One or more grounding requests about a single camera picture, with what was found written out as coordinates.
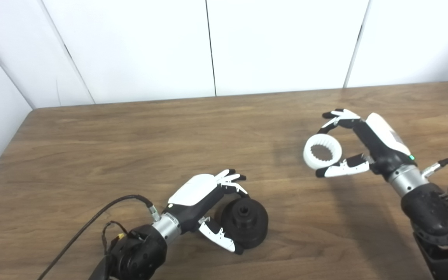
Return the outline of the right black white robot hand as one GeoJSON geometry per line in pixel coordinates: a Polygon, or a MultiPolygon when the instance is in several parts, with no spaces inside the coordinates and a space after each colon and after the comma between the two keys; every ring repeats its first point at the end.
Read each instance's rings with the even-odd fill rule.
{"type": "Polygon", "coordinates": [[[326,135],[338,126],[351,129],[369,154],[358,154],[319,168],[316,177],[341,177],[371,170],[388,180],[400,167],[417,166],[409,148],[378,113],[371,113],[363,119],[350,110],[337,108],[323,113],[322,117],[329,121],[319,129],[319,134],[326,135]]]}

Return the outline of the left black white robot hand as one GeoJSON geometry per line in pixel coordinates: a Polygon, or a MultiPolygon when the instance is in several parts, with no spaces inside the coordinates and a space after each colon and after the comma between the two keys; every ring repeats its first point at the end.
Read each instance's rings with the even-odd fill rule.
{"type": "Polygon", "coordinates": [[[197,174],[183,184],[169,199],[163,217],[169,217],[180,235],[199,231],[218,246],[237,255],[244,248],[219,225],[215,219],[205,215],[228,194],[249,198],[248,192],[239,184],[247,177],[234,169],[214,174],[197,174]]]}

